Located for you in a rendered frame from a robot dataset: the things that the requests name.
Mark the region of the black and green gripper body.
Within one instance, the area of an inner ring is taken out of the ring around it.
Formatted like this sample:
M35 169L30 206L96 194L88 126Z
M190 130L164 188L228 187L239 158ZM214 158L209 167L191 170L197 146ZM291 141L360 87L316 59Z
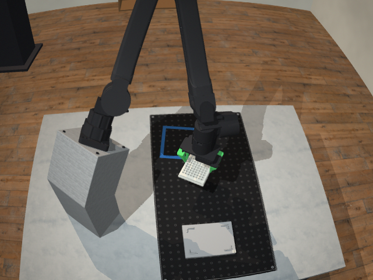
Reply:
M182 149L182 153L186 152L194 155L196 161L217 168L222 157L217 155L220 150L220 145L215 144L211 151L212 141L209 143L199 143L194 139L194 137L192 141L192 135L190 135L189 137L185 137L180 149Z

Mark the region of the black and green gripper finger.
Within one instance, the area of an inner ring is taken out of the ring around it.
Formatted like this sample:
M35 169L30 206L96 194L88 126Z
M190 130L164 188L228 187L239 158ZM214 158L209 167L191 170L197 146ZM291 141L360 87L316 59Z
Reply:
M183 152L182 153L182 149L180 149L179 148L179 150L178 150L178 152L177 152L177 155L184 161L184 162L186 162L187 161L187 159L188 159L188 156L189 156L189 154L188 153L186 153L186 157L185 157L185 153L186 152Z
M220 156L223 156L223 152L222 151L219 151L218 155ZM210 167L210 173L213 171L213 170L216 170L217 168L214 168L214 167Z

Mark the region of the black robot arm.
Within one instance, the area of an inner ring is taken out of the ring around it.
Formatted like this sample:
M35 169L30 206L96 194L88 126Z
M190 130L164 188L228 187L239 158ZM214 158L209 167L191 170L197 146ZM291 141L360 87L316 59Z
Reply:
M136 0L122 39L111 81L103 89L96 105L85 118L79 143L107 152L114 117L129 112L131 85L135 67L158 0ZM217 137L240 133L238 116L232 111L216 111L212 81L207 66L205 45L197 0L175 0L182 47L188 77L188 97L195 121L192 135L202 144ZM214 115L214 116L213 116Z

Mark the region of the blue rectangular tape outline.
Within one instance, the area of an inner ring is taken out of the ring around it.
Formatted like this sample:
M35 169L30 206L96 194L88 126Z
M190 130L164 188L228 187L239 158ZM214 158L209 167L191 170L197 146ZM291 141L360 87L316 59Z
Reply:
M194 130L194 128L163 126L163 132L162 132L162 138L161 138L160 158L181 159L179 156L164 155L164 143L165 143L165 136L166 136L166 128L179 129L179 130L185 130L185 129L186 130Z

